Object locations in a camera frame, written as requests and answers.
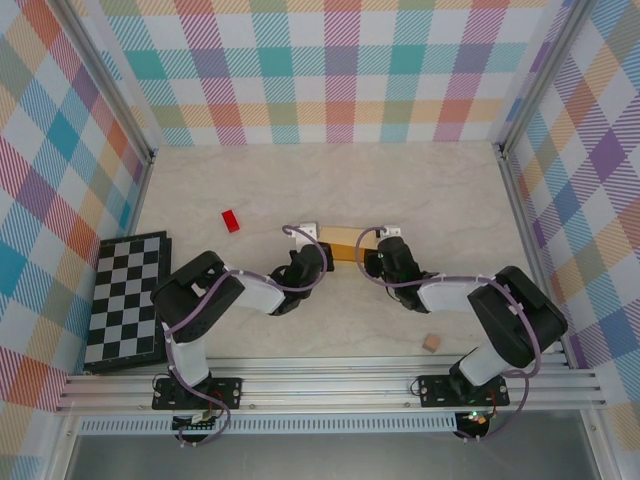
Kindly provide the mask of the small circuit board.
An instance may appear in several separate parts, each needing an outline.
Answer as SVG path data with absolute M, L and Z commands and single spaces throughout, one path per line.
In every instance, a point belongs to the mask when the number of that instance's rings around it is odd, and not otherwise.
M 204 413 L 176 415 L 172 418 L 171 429 L 178 432 L 184 429 L 187 432 L 204 431 L 211 432 L 217 428 L 218 418 Z
M 469 436 L 484 436 L 493 417 L 491 412 L 470 411 L 456 414 L 457 430 Z

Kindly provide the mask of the aluminium mounting rail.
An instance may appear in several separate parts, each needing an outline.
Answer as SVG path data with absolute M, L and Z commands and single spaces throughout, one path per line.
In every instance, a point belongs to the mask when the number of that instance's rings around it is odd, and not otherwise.
M 389 357 L 218 358 L 208 362 L 213 375 L 243 381 L 240 413 L 371 413 L 416 411 L 414 380 L 444 374 L 451 355 Z M 149 414 L 155 371 L 151 367 L 121 374 L 71 376 L 57 413 L 75 415 Z M 528 385 L 507 382 L 510 405 L 528 411 L 601 409 L 605 395 L 591 370 L 569 367 L 561 353 L 546 354 Z

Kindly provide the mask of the aluminium frame post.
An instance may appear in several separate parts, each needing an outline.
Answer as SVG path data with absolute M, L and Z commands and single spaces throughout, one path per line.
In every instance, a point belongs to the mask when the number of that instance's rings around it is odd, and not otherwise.
M 87 71 L 96 82 L 98 89 L 104 94 L 107 103 L 112 108 L 117 120 L 121 123 L 134 149 L 142 158 L 143 165 L 148 167 L 153 163 L 153 148 L 144 137 L 142 129 L 135 120 L 116 81 L 107 68 L 100 51 L 94 45 L 90 34 L 86 30 L 80 16 L 76 13 L 71 1 L 47 1 L 62 27 L 70 36 L 71 42 L 84 61 Z
M 569 50 L 598 0 L 551 0 L 551 13 L 534 33 L 531 53 L 525 54 L 526 75 L 509 104 L 500 129 L 491 136 L 498 157 L 506 162 L 523 136 L 549 85 L 555 79 Z

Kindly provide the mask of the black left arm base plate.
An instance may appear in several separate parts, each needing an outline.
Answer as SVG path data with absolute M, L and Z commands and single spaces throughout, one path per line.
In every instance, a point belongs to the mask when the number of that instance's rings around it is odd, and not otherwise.
M 230 410 L 239 408 L 241 378 L 205 379 L 194 387 L 200 393 L 224 403 Z M 208 410 L 210 402 L 185 390 L 173 376 L 161 376 L 153 384 L 153 410 Z

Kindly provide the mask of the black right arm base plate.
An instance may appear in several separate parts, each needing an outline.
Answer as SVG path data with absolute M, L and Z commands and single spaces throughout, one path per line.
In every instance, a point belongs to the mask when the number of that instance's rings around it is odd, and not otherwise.
M 417 380 L 423 408 L 510 405 L 506 381 L 502 376 L 496 376 L 481 386 L 452 375 L 423 375 Z

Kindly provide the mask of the black and white chessboard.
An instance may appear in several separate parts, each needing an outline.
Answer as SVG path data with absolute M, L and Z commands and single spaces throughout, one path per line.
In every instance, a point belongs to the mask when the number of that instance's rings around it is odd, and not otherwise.
M 83 371 L 97 375 L 164 363 L 153 288 L 171 271 L 165 231 L 100 242 Z

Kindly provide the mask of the aluminium frame bar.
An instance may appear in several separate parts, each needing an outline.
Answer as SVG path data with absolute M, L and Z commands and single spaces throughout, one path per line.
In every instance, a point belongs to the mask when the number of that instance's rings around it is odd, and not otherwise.
M 511 163 L 507 156 L 502 152 L 499 145 L 493 145 L 493 151 L 522 243 L 530 278 L 542 293 L 556 304 L 555 295 L 551 291 L 549 281 L 545 276 L 542 255 L 539 251 L 537 238 L 535 236 L 534 229 L 529 222 L 525 203 Z

